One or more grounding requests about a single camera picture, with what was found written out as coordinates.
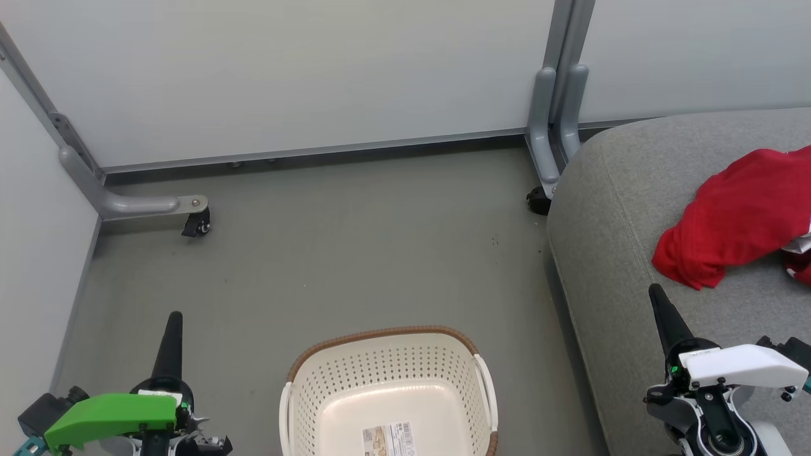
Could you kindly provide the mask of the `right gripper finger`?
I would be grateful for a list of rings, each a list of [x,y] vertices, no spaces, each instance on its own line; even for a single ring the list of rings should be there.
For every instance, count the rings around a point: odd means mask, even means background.
[[[693,339],[693,334],[681,317],[677,307],[669,300],[663,286],[658,283],[648,288],[649,300],[655,318],[658,337],[664,355],[669,355],[672,348],[683,341]]]

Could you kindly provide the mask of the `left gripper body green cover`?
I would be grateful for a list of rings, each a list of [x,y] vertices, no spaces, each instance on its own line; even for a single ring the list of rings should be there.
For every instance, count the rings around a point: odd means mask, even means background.
[[[73,405],[44,432],[53,454],[67,448],[117,436],[144,438],[148,433],[166,438],[186,432],[195,399],[191,387],[173,376],[153,376],[129,393],[90,396]]]

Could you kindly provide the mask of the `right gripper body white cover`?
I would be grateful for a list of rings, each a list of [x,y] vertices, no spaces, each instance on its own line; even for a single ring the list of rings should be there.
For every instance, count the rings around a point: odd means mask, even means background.
[[[675,350],[666,361],[667,381],[677,390],[696,391],[717,386],[809,390],[809,345],[797,338],[773,344]]]

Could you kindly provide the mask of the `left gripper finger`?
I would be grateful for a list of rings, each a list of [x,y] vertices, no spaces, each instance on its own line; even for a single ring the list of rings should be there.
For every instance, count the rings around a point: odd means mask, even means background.
[[[173,311],[166,321],[151,375],[182,380],[182,356],[183,315]]]

